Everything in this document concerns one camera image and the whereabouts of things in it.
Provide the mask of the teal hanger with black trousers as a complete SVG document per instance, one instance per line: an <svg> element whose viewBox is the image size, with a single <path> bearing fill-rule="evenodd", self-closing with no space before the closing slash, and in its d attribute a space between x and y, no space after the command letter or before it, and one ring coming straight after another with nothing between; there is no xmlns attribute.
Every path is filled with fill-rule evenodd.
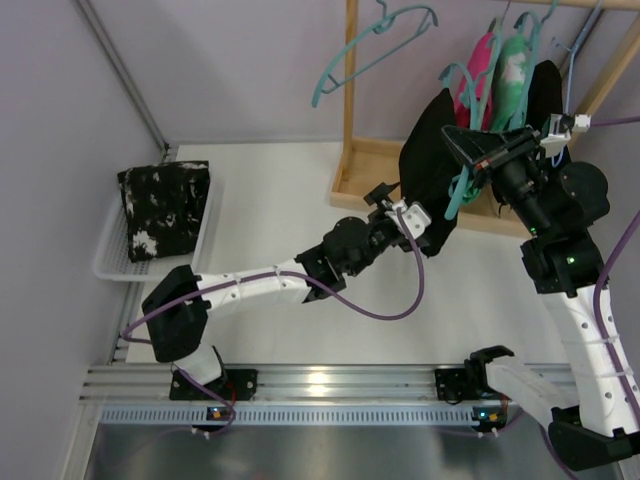
<svg viewBox="0 0 640 480"><path fill-rule="evenodd" d="M449 88L451 86L455 70L459 70L463 79L466 81L460 102L470 111L470 127L472 129L479 130L482 126L484 108L486 107L486 102L477 98L477 84L482 78L482 74L479 75L477 80L474 80L467 67L462 63L450 63L439 76L439 80L445 88ZM459 208L463 203L463 196L467 191L469 178L470 169L463 165L461 167L460 174L457 177L455 187L453 188L453 193L450 195L449 204L444 213L444 218L446 220L453 220L457 215Z"/></svg>

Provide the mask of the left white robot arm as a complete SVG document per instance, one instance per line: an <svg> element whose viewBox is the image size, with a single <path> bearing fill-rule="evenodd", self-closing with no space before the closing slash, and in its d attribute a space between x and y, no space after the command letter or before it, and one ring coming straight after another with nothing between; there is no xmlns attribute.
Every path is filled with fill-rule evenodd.
<svg viewBox="0 0 640 480"><path fill-rule="evenodd" d="M339 299L347 278L390 247L419 257L431 216L417 201L392 202L392 189L380 184L365 198L373 209L366 219L339 220L318 245L280 264L221 275L197 274L188 265L172 269L142 304L156 361L202 386L217 385L226 371L217 349L203 339L210 321L272 305Z"/></svg>

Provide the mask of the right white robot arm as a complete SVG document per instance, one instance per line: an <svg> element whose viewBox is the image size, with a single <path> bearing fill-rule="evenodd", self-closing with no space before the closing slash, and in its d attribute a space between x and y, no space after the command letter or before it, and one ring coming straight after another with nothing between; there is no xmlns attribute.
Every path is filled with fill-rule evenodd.
<svg viewBox="0 0 640 480"><path fill-rule="evenodd" d="M639 452L639 387L611 315L608 265L590 227L608 214L608 182L594 165L554 168L531 128L500 133L446 126L444 141L480 185L491 185L529 231L522 261L552 316L577 390L569 399L502 347L466 361L480 392L516 402L574 472Z"/></svg>

